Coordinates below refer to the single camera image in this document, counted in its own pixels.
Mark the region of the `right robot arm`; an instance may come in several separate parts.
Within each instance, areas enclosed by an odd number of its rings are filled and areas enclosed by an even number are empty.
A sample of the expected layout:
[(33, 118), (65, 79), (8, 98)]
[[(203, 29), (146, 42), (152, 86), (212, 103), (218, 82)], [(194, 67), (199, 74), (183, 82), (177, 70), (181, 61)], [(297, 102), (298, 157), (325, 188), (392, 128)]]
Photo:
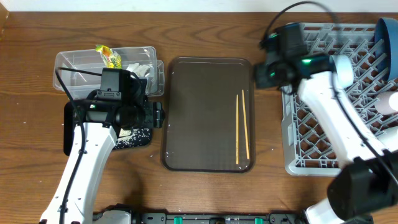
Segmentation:
[(340, 167), (326, 198), (304, 211), (304, 222), (346, 223), (396, 205), (397, 151), (375, 137), (347, 97), (354, 78), (350, 59), (309, 54), (298, 23), (266, 31), (260, 47), (267, 58), (255, 67), (256, 86), (291, 86), (315, 115)]

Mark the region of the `pink cup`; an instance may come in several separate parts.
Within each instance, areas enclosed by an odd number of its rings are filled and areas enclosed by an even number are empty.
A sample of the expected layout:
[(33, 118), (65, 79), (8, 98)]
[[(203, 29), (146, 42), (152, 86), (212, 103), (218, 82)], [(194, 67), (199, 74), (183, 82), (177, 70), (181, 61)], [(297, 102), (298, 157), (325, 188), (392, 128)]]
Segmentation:
[(377, 95), (375, 109), (383, 115), (390, 115), (397, 112), (397, 95), (396, 91), (386, 91)]

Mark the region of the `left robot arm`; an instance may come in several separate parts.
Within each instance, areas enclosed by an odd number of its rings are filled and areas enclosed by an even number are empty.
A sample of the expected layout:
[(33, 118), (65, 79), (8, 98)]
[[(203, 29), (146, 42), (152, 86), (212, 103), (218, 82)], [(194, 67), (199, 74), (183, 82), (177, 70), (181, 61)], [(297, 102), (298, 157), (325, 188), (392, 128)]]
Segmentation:
[(161, 128), (165, 112), (160, 102), (148, 100), (147, 80), (134, 72), (104, 68), (99, 77), (100, 87), (80, 100), (74, 99), (64, 82), (60, 82), (69, 99), (64, 129), (64, 146), (69, 156), (40, 223), (140, 222), (139, 214), (121, 204), (95, 213), (95, 199), (120, 131)]

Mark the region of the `white cup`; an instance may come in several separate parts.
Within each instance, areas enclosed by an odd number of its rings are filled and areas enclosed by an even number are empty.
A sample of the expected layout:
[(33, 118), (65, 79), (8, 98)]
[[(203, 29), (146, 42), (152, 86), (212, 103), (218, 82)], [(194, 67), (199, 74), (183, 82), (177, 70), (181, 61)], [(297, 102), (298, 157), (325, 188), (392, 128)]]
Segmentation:
[(398, 133), (397, 126), (393, 128), (385, 129), (384, 132), (379, 135), (378, 140), (382, 142), (388, 150), (391, 152), (397, 151), (398, 149)]

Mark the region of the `yellow snack wrapper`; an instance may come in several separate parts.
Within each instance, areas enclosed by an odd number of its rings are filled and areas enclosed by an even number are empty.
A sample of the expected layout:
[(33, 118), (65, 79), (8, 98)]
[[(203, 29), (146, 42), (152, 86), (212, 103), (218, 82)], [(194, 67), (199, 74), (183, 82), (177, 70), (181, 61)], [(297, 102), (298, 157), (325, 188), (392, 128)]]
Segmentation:
[(95, 50), (100, 53), (101, 58), (107, 68), (119, 68), (122, 69), (121, 56), (113, 49), (105, 45), (96, 45)]

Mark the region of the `blue plate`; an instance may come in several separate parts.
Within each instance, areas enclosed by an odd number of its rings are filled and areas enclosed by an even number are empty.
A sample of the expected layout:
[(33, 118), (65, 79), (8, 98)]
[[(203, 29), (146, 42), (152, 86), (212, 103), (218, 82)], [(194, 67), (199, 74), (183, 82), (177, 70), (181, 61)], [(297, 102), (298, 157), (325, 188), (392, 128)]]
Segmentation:
[(386, 58), (379, 63), (377, 68), (389, 71), (383, 77), (387, 82), (397, 78), (397, 20), (389, 17), (381, 17), (377, 20), (374, 33), (374, 41), (383, 40), (383, 45), (376, 50), (376, 57), (386, 54)]

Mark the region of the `white tissue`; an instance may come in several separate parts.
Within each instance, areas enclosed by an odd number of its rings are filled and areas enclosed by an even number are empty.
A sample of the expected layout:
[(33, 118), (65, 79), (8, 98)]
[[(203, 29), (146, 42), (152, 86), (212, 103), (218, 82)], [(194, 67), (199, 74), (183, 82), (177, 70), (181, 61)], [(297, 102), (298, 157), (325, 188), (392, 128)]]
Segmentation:
[(149, 65), (141, 65), (139, 63), (129, 64), (127, 69), (130, 72), (135, 73), (138, 77), (146, 77), (150, 74), (150, 66)]

